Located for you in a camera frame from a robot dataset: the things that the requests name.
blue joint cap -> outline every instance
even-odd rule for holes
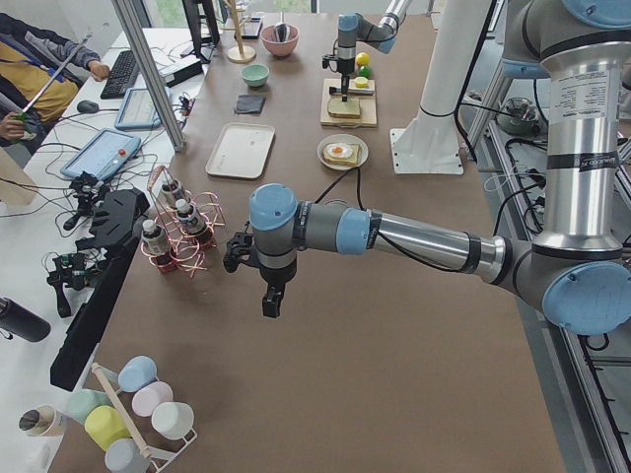
[[[382,52],[383,54],[388,54],[392,48],[394,47],[394,43],[396,42],[396,36],[391,37],[385,41],[380,42],[377,51]]]
[[[337,226],[335,246],[340,254],[362,254],[366,251],[371,219],[368,212],[346,209]]]
[[[612,261],[571,268],[543,295],[543,313],[579,335],[610,332],[631,317],[631,272]]]
[[[628,0],[562,0],[579,21],[603,30],[631,28],[631,2]]]
[[[511,79],[547,79],[548,72],[538,62],[514,61],[502,58],[504,75]]]
[[[257,230],[275,230],[294,218],[298,200],[283,184],[265,184],[249,197],[249,222]]]
[[[337,28],[343,32],[352,32],[359,28],[359,19],[357,15],[340,15],[337,19]]]

window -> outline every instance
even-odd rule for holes
[[[216,0],[215,12],[219,15],[219,4]],[[181,8],[181,0],[144,0],[145,7],[154,27],[186,28],[186,18]],[[249,6],[251,12],[292,12],[309,13],[312,0],[238,0]]]

pink bowl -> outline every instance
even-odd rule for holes
[[[260,32],[260,38],[263,41],[265,49],[267,49],[276,57],[289,56],[292,51],[296,49],[299,35],[300,32],[293,25],[289,25],[289,39],[287,39],[285,42],[278,42],[274,40],[273,25],[263,28],[263,31]]]

blue cup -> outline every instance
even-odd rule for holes
[[[99,406],[111,406],[107,394],[93,389],[79,389],[70,396],[66,414],[83,426],[90,413]]]
[[[158,368],[149,357],[140,355],[127,362],[118,374],[118,385],[125,392],[136,392],[138,389],[156,380]]]
[[[111,473],[145,473],[151,458],[140,453],[132,439],[119,439],[105,453],[105,466]]]

yellow cup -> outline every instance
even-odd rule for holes
[[[92,411],[86,418],[84,428],[103,451],[107,451],[118,439],[131,437],[122,419],[111,406],[99,406]]]

